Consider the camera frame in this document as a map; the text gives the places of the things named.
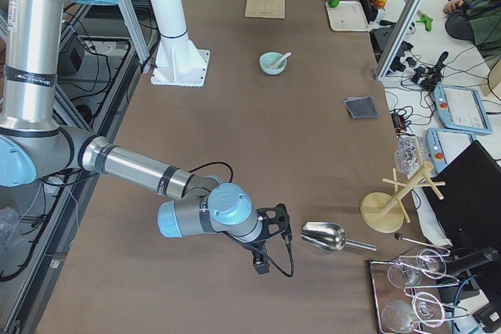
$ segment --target white tray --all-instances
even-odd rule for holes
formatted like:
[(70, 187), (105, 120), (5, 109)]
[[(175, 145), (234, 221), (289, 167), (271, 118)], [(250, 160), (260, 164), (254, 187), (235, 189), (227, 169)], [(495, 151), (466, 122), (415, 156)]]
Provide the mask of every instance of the white tray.
[(336, 8), (330, 8), (326, 2), (327, 16), (333, 31), (368, 31), (366, 15), (359, 2), (339, 2)]

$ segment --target brown table surface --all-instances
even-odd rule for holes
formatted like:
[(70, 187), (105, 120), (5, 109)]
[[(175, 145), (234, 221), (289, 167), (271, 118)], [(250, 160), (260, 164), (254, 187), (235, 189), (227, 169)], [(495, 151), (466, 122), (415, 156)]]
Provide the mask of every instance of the brown table surface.
[[(185, 170), (224, 160), (256, 207), (285, 203), (296, 275), (258, 275), (224, 235), (164, 238), (166, 201), (104, 176), (37, 333), (299, 333), (376, 331), (366, 261), (409, 248), (369, 228), (362, 197), (391, 192), (396, 138), (367, 33), (329, 29), (327, 0), (287, 0), (285, 20), (246, 19), (245, 0), (183, 0), (191, 39), (211, 50), (203, 88), (139, 83), (117, 144)], [(291, 51), (270, 77), (258, 57)], [(348, 96), (371, 95), (378, 119), (351, 120)], [(200, 174), (228, 177), (224, 167)], [(415, 210), (402, 232), (419, 236)], [(376, 253), (323, 253), (300, 240), (306, 221), (333, 221)], [(269, 253), (288, 269), (279, 237)]]

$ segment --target green clip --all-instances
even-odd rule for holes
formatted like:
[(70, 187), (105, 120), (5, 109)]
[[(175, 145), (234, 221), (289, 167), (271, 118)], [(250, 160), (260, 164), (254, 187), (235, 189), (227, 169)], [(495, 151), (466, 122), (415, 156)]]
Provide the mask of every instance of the green clip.
[(419, 20), (417, 20), (416, 22), (417, 23), (424, 23), (424, 28), (426, 29), (426, 31), (431, 31), (431, 22), (432, 21), (433, 21), (433, 19), (431, 17), (423, 14), (421, 16), (421, 18)]

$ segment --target white pillar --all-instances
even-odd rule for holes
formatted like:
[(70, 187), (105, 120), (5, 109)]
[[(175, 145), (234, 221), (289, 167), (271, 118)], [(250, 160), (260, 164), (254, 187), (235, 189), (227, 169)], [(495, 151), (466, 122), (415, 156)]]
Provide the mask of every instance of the white pillar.
[(181, 0), (151, 0), (161, 34), (152, 84), (204, 86), (208, 50), (190, 41)]

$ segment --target clear plastic bag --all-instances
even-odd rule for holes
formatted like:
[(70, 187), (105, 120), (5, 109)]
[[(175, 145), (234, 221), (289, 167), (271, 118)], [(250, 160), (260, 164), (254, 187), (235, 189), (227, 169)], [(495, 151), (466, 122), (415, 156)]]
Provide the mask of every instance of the clear plastic bag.
[(431, 162), (427, 147), (422, 137), (413, 136), (400, 138), (395, 153), (395, 164), (398, 172), (410, 176), (420, 168), (420, 158), (423, 162)]
[(19, 214), (12, 207), (0, 209), (0, 253), (23, 240), (19, 229)]

